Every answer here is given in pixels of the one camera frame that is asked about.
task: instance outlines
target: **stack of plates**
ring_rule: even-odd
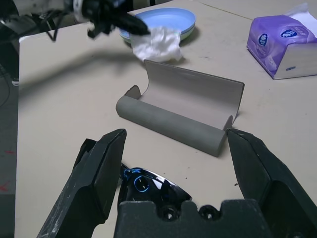
[[[184,40],[195,28],[196,16],[189,10],[182,8],[158,8],[136,14],[149,28],[166,26],[181,31],[181,40]],[[129,33],[121,30],[120,36],[130,42]]]

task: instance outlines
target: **white table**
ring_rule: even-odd
[[[282,15],[297,5],[308,3],[309,12],[317,18],[317,1],[315,0],[196,0],[206,5],[248,19],[260,16]]]
[[[204,4],[174,0],[197,15],[197,30],[183,44],[178,66],[246,84],[234,126],[261,138],[317,203],[317,77],[272,80],[246,50],[251,20]],[[242,198],[227,143],[215,158],[125,119],[117,100],[147,74],[115,31],[92,41],[87,25],[60,30],[53,44],[45,34],[21,43],[16,237],[35,237],[66,183],[86,138],[98,140],[126,128],[123,161],[155,171],[181,186],[198,207],[219,208]],[[113,235],[116,199],[95,238]]]

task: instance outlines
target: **black cable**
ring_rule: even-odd
[[[2,70],[2,66],[0,65],[0,77],[5,81],[7,87],[8,87],[8,95],[6,97],[6,99],[4,100],[3,103],[0,104],[0,108],[7,103],[7,101],[9,100],[10,94],[11,94],[11,90],[10,90],[10,86],[6,80],[6,73]]]
[[[37,24],[38,28],[40,31],[46,32],[46,34],[48,35],[48,37],[55,42],[57,39],[57,34],[58,34],[58,30],[60,28],[60,25],[65,17],[65,15],[67,15],[68,12],[66,11],[53,11],[51,13],[49,13],[41,22],[39,22],[37,19],[35,19],[35,23]],[[43,23],[49,21],[49,20],[53,20],[55,17],[57,17],[57,23],[55,26],[55,30],[54,30],[54,35],[52,36],[50,32],[48,32],[47,30],[43,29]]]

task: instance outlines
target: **tissue box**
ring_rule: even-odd
[[[247,48],[273,79],[317,74],[317,38],[292,17],[255,18]]]

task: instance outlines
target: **tissue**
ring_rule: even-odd
[[[132,51],[137,58],[164,62],[183,57],[179,47],[180,31],[161,26],[150,28],[150,32],[146,36],[130,36]]]
[[[317,20],[302,4],[285,15],[255,18],[247,48],[273,79],[317,74]]]

